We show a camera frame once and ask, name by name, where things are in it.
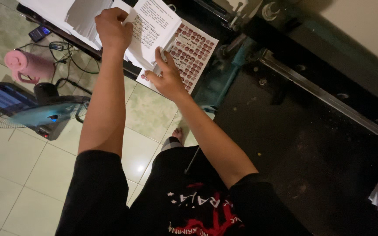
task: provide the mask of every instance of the foot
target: foot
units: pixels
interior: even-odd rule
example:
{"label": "foot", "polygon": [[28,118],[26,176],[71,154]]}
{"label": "foot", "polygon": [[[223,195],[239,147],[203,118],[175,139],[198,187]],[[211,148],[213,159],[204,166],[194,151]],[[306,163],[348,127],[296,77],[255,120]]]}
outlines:
{"label": "foot", "polygon": [[180,144],[183,145],[183,130],[182,128],[176,128],[173,133],[171,134],[172,137],[176,137]]}

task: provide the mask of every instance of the metal bar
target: metal bar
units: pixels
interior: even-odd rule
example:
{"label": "metal bar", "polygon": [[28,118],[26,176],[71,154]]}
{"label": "metal bar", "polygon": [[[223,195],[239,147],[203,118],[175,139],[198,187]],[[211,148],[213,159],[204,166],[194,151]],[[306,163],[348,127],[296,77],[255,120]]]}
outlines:
{"label": "metal bar", "polygon": [[375,124],[373,121],[369,120],[365,116],[358,113],[356,110],[352,109],[336,97],[332,96],[325,90],[321,89],[316,84],[312,83],[308,79],[304,78],[302,75],[291,69],[290,67],[286,66],[285,64],[281,63],[280,61],[276,60],[273,57],[273,53],[266,49],[260,58],[260,62],[264,65],[268,66],[269,68],[273,69],[274,71],[278,72],[285,78],[291,80],[298,86],[304,88],[309,93],[315,95],[320,100],[324,101],[328,105],[332,106],[336,110],[340,111],[344,115],[348,116],[352,120],[356,121],[360,125],[364,126],[374,134],[378,135],[378,125]]}

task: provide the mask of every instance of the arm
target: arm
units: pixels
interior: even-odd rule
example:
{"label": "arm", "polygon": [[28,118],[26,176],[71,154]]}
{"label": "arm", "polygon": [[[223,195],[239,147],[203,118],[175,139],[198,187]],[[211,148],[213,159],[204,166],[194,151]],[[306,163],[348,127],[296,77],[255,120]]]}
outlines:
{"label": "arm", "polygon": [[163,77],[158,77],[152,71],[147,71],[146,76],[159,92],[176,103],[202,152],[217,170],[224,184],[230,188],[244,176],[257,173],[243,150],[193,101],[182,86],[173,58],[168,52],[164,52],[164,55],[167,62],[161,58],[160,50],[156,50],[156,62],[163,71]]}
{"label": "arm", "polygon": [[132,23],[122,26],[128,14],[119,8],[96,16],[97,32],[103,43],[103,64],[81,130],[78,153],[102,150],[122,155],[125,129],[123,55],[131,43]]}

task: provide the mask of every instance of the tile floor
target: tile floor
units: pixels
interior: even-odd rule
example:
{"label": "tile floor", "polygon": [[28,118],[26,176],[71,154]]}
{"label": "tile floor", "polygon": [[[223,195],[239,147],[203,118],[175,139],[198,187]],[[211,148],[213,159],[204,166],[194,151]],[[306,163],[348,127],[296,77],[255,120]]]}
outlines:
{"label": "tile floor", "polygon": [[[10,70],[3,64],[6,52],[30,43],[27,34],[37,27],[15,8],[15,0],[0,0],[0,82],[13,83]],[[56,35],[50,35],[40,44],[59,40]],[[52,59],[43,47],[25,50]],[[88,71],[98,70],[96,61],[82,52],[74,54],[74,59]],[[60,65],[54,82],[67,72],[67,66]],[[71,66],[70,78],[92,90],[97,75]],[[18,85],[33,91],[30,84]],[[63,95],[89,96],[69,85],[59,91]],[[125,78],[125,94],[122,163],[130,206],[145,185],[162,143],[175,128],[183,127],[188,133],[186,146],[197,145],[197,142],[170,100],[129,78]],[[73,173],[81,128],[81,123],[71,120],[60,137],[49,142],[28,128],[0,129],[0,236],[54,234]]]}

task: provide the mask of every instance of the hand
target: hand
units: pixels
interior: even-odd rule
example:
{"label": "hand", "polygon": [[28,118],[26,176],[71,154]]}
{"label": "hand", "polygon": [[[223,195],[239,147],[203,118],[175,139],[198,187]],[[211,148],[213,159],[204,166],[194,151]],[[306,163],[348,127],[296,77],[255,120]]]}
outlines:
{"label": "hand", "polygon": [[161,58],[160,48],[155,49],[155,61],[163,71],[163,76],[159,77],[152,71],[146,71],[145,76],[152,82],[155,88],[166,98],[176,102],[178,99],[190,97],[182,83],[180,73],[174,64],[170,53],[164,51],[167,62]]}
{"label": "hand", "polygon": [[131,44],[133,25],[131,22],[122,25],[127,16],[124,10],[111,8],[94,18],[104,51],[119,50],[124,53]]}

